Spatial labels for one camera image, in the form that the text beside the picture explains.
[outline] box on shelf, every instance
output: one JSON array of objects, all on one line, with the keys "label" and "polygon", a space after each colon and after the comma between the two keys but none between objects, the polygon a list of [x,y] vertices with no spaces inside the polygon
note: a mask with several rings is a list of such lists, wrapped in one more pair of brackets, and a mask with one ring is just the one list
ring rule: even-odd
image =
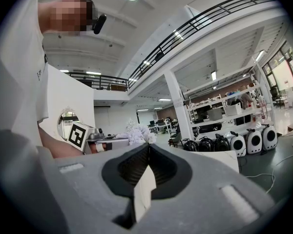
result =
[{"label": "box on shelf", "polygon": [[240,113],[242,113],[242,108],[241,108],[241,104],[235,104],[232,106],[227,106],[225,107],[225,111],[227,116],[232,116],[232,115],[238,115]]},{"label": "box on shelf", "polygon": [[222,110],[221,108],[216,108],[212,110],[208,110],[207,114],[209,116],[210,120],[218,120],[223,118]]}]

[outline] white table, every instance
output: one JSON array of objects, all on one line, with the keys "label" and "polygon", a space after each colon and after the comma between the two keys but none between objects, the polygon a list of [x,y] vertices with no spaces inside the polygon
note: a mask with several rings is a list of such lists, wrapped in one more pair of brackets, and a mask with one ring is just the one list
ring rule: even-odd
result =
[{"label": "white table", "polygon": [[224,151],[224,152],[191,152],[191,153],[214,158],[224,163],[225,165],[229,166],[230,168],[235,170],[237,173],[239,173],[238,158],[234,150]]},{"label": "white table", "polygon": [[284,97],[284,98],[280,98],[280,99],[275,99],[275,101],[277,102],[277,107],[278,107],[278,101],[280,102],[280,108],[281,108],[281,102],[283,102],[284,107],[287,108],[286,104],[289,103],[288,98]]},{"label": "white table", "polygon": [[170,126],[170,131],[172,132],[171,123],[169,123],[169,124],[165,124],[165,125],[161,125],[161,126],[157,125],[156,127],[158,127],[158,128],[161,128],[161,127],[167,127],[167,131],[168,131],[168,133],[169,133],[169,128],[168,128],[168,126]]}]

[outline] white wall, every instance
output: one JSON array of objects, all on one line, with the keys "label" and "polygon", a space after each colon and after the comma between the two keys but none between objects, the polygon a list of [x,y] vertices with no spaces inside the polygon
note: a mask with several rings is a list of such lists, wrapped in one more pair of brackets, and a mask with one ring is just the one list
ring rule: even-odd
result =
[{"label": "white wall", "polygon": [[94,100],[117,100],[117,101],[129,101],[129,96],[126,92],[111,91],[111,90],[94,90]]},{"label": "white wall", "polygon": [[93,115],[93,89],[48,65],[48,113],[40,126],[53,138],[62,140],[57,123],[65,111],[76,114],[79,121],[95,126]]},{"label": "white wall", "polygon": [[130,119],[138,123],[134,105],[111,105],[110,108],[94,109],[96,127],[102,128],[105,135],[124,133]]},{"label": "white wall", "polygon": [[158,121],[156,111],[150,112],[138,112],[140,124],[149,125],[150,121],[154,120],[155,122]]}]

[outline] white shelf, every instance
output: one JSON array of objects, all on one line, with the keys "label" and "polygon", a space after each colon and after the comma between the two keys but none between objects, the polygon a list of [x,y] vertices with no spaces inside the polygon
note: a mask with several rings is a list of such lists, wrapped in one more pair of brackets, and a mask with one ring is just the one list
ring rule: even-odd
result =
[{"label": "white shelf", "polygon": [[252,90],[254,90],[254,89],[256,89],[256,88],[259,88],[259,87],[260,87],[260,85],[258,84],[258,85],[256,85],[256,86],[253,86],[253,87],[248,88],[248,89],[246,89],[246,90],[240,91],[240,92],[238,92],[238,93],[234,93],[233,95],[230,95],[230,96],[227,96],[227,97],[223,97],[222,99],[217,99],[217,100],[210,101],[210,102],[208,102],[208,103],[205,103],[205,104],[202,104],[202,105],[199,105],[199,106],[196,106],[196,107],[188,108],[188,111],[192,111],[192,110],[195,110],[195,109],[198,109],[198,108],[201,108],[201,107],[211,106],[211,105],[213,105],[213,104],[220,103],[220,102],[225,101],[225,100],[227,100],[227,99],[230,99],[230,98],[233,98],[233,97],[239,96],[239,95],[241,95],[241,94],[245,94],[245,93],[247,93],[247,92],[249,92],[249,91],[252,91]]},{"label": "white shelf", "polygon": [[211,124],[216,124],[216,123],[221,123],[224,121],[230,121],[232,119],[236,119],[236,118],[240,118],[246,115],[250,115],[250,114],[256,114],[259,113],[261,111],[261,108],[247,108],[245,110],[242,111],[242,113],[238,114],[238,115],[232,115],[232,116],[223,116],[222,119],[218,119],[218,120],[210,120],[210,119],[205,119],[204,122],[200,122],[200,123],[196,123],[196,124],[191,124],[191,127],[200,127],[200,126],[205,126],[205,125],[211,125]]},{"label": "white shelf", "polygon": [[230,133],[230,131],[233,131],[233,132],[235,132],[237,134],[240,134],[240,135],[246,135],[248,133],[248,131],[247,131],[248,128],[256,129],[256,130],[259,130],[259,131],[264,129],[265,126],[261,125],[261,123],[273,125],[272,121],[270,121],[270,120],[262,120],[262,119],[258,119],[257,122],[252,122],[251,121],[251,122],[241,124],[241,125],[238,125],[238,126],[234,125],[233,123],[225,123],[225,124],[223,124],[221,130],[199,134],[195,141],[200,142],[200,138],[203,138],[203,137],[207,137],[207,138],[210,138],[212,140],[215,140],[216,139],[216,134],[220,134],[220,135],[223,135],[227,139],[231,139],[234,135],[232,135]]}]

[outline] white box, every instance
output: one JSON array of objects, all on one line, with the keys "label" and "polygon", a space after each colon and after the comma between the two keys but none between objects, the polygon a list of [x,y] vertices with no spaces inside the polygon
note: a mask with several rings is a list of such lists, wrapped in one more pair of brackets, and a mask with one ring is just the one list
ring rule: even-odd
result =
[{"label": "white box", "polygon": [[91,126],[82,124],[80,122],[73,122],[66,142],[83,152],[87,142],[86,140],[89,138],[92,130],[93,127]]},{"label": "white box", "polygon": [[241,103],[225,107],[225,111],[227,116],[238,115],[242,113]]}]

